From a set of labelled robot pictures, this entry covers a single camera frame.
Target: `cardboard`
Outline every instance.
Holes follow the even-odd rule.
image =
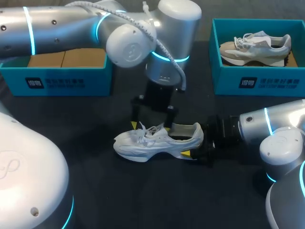
[[[227,61],[225,61],[223,59],[222,59],[222,62],[223,62],[223,66],[232,66]],[[258,61],[251,61],[251,62],[249,62],[249,63],[247,63],[247,64],[245,64],[244,66],[241,66],[241,67],[246,67],[246,66],[264,67],[265,65],[258,62]],[[298,67],[292,51],[288,55],[288,62],[287,62],[287,65],[285,67]]]
[[[60,68],[65,52],[39,54],[30,57],[28,67]]]
[[[66,51],[62,68],[104,67],[106,53],[103,49],[74,49]]]
[[[23,56],[0,64],[14,96],[109,96],[112,63],[103,49]]]

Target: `white cable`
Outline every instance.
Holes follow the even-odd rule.
[[[83,7],[97,8],[99,10],[103,10],[105,12],[111,13],[115,16],[118,16],[120,18],[123,18],[123,19],[129,21],[130,24],[134,25],[140,31],[142,31],[152,42],[154,42],[154,43],[156,42],[157,46],[162,50],[164,55],[170,60],[170,62],[174,65],[175,69],[178,71],[179,75],[181,76],[181,79],[182,79],[181,90],[185,91],[185,89],[186,89],[186,76],[185,76],[184,71],[176,63],[176,61],[170,55],[170,53],[167,51],[167,49],[164,47],[164,45],[158,39],[156,39],[156,37],[154,37],[150,32],[148,32],[148,30],[141,23],[135,21],[134,19],[132,19],[131,17],[127,16],[124,13],[116,12],[114,10],[110,10],[106,7],[103,7],[101,5],[98,5],[98,4],[95,4],[95,3],[92,3],[92,2],[88,2],[88,1],[75,1],[75,2],[71,2],[71,3],[67,4],[66,6],[83,6]]]

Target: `shoelace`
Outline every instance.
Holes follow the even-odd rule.
[[[246,33],[243,38],[234,37],[234,44],[237,49],[243,48],[244,46],[255,46],[253,42],[247,39],[248,36],[252,35],[252,33]]]
[[[140,136],[139,136],[139,140],[138,143],[147,146],[149,142],[155,142],[155,140],[149,139],[146,136],[152,136],[154,133],[156,133],[159,129],[160,126],[152,126],[148,129],[145,128],[145,126],[140,122],[141,126],[142,126],[142,130],[140,129]]]

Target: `sneaker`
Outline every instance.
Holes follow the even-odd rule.
[[[199,123],[194,125],[173,124],[167,132],[163,124],[145,129],[131,130],[118,135],[113,145],[122,157],[136,162],[146,162],[160,152],[166,152],[179,159],[188,159],[181,152],[198,148],[203,141],[203,131]]]
[[[283,67],[284,59],[291,49],[291,37],[270,37],[264,31],[247,33],[243,38],[234,37],[234,42],[220,46],[221,57],[231,64],[243,66],[250,61],[259,61],[269,66]]]

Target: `black surface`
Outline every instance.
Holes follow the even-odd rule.
[[[145,90],[143,72],[144,65],[117,69],[113,96],[104,98],[14,98],[2,83],[1,100],[15,118],[48,137],[65,155],[76,228],[269,228],[264,206],[268,187],[258,147],[218,152],[221,159],[213,168],[167,155],[141,164],[115,154],[113,138],[131,129],[130,100]],[[181,124],[298,99],[214,96],[208,42],[194,44],[186,75],[186,93],[173,98]],[[150,127],[164,118],[144,110],[140,120]]]

